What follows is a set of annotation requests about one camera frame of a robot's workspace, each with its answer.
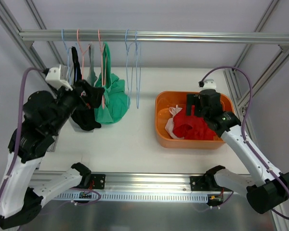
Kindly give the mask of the red tank top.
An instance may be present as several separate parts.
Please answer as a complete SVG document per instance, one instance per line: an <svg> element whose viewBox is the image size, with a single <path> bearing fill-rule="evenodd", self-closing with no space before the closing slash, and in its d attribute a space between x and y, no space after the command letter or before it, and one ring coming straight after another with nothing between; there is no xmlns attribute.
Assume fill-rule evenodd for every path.
<svg viewBox="0 0 289 231"><path fill-rule="evenodd" d="M216 133L211 130L203 118L178 113L174 118L173 134L184 140L214 140Z"/></svg>

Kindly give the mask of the green tank top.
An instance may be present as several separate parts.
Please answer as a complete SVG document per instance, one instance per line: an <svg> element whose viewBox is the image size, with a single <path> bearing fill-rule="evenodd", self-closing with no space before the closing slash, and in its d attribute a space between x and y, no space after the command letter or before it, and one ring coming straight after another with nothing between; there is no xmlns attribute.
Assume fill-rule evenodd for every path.
<svg viewBox="0 0 289 231"><path fill-rule="evenodd" d="M119 122L128 110L128 95L125 92L125 80L119 78L111 71L111 52L109 45L105 43L106 52L106 87L105 108L102 104L95 109L96 121L100 124L114 124ZM102 87L101 73L95 83L95 87Z"/></svg>

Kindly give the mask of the white tank top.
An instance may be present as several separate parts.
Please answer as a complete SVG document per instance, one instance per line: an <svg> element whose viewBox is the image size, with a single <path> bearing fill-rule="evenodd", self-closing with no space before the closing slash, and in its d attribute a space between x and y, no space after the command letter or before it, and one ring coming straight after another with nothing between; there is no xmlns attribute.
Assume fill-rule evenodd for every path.
<svg viewBox="0 0 289 231"><path fill-rule="evenodd" d="M172 139L176 139L176 140L183 140L184 137L177 137L174 133L173 133L173 129L174 129L174 121L173 118L182 110L181 107L179 107L178 105L176 105L175 107L170 107L168 108L168 111L171 114L171 118L168 119L166 125L165 125L165 130L167 131L167 133L170 135L170 137Z"/></svg>

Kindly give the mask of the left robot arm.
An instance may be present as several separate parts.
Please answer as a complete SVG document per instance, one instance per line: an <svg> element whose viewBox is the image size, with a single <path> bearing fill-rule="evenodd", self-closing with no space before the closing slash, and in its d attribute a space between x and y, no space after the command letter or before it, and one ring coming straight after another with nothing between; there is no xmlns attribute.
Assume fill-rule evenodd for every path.
<svg viewBox="0 0 289 231"><path fill-rule="evenodd" d="M76 112L99 107L104 91L79 80L71 89L60 87L57 97L42 90L21 103L20 124L8 145L8 165L0 189L0 228L29 223L49 201L68 189L92 187L91 171L82 163L73 164L41 186L30 187L29 183L66 121Z"/></svg>

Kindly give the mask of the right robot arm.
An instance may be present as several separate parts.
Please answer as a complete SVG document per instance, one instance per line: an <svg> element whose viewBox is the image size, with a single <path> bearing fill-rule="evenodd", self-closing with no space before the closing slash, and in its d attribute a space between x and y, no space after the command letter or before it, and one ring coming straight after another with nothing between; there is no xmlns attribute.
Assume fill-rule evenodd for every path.
<svg viewBox="0 0 289 231"><path fill-rule="evenodd" d="M227 188L245 197L250 206L263 214L289 200L289 173L282 173L274 166L248 137L238 117L224 111L221 95L214 89L198 94L187 94L186 115L203 118L238 156L250 174L250 178L235 174L224 166L206 171L197 182L211 191Z"/></svg>

